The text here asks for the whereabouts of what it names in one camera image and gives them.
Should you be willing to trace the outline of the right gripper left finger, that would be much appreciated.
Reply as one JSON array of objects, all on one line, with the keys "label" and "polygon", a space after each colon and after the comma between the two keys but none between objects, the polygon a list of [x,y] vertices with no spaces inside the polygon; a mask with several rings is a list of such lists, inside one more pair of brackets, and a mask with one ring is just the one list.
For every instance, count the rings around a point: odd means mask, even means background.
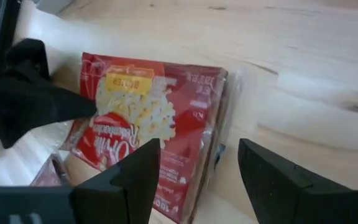
[{"label": "right gripper left finger", "polygon": [[0,187],[0,224],[148,224],[160,141],[75,187]]}]

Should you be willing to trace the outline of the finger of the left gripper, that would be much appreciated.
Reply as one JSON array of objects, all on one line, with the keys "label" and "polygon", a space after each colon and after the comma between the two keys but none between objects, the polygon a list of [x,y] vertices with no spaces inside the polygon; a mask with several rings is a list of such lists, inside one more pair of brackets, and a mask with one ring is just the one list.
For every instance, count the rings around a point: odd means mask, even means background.
[{"label": "finger of the left gripper", "polygon": [[95,113],[94,101],[49,82],[0,79],[0,141],[5,149],[31,129]]},{"label": "finger of the left gripper", "polygon": [[6,63],[9,66],[30,60],[36,71],[43,78],[50,78],[46,48],[39,39],[22,39],[6,52]]}]

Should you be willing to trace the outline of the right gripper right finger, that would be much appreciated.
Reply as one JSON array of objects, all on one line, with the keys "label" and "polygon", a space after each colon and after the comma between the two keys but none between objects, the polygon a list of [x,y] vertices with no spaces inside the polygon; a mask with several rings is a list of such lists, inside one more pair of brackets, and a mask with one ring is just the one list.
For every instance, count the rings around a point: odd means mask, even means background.
[{"label": "right gripper right finger", "polygon": [[259,224],[358,224],[358,190],[240,139],[238,164]]}]

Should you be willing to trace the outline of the red popcorn bag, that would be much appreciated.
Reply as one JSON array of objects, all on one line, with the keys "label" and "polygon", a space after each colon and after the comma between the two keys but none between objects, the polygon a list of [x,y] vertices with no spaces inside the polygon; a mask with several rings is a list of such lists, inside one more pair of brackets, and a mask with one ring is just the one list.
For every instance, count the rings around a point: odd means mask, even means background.
[{"label": "red popcorn bag", "polygon": [[80,94],[97,111],[74,121],[62,146],[71,181],[80,184],[157,138],[154,208],[191,224],[244,80],[242,70],[83,53]]},{"label": "red popcorn bag", "polygon": [[31,187],[57,187],[70,185],[69,176],[58,154],[51,154],[43,164],[35,179],[31,182]]}]

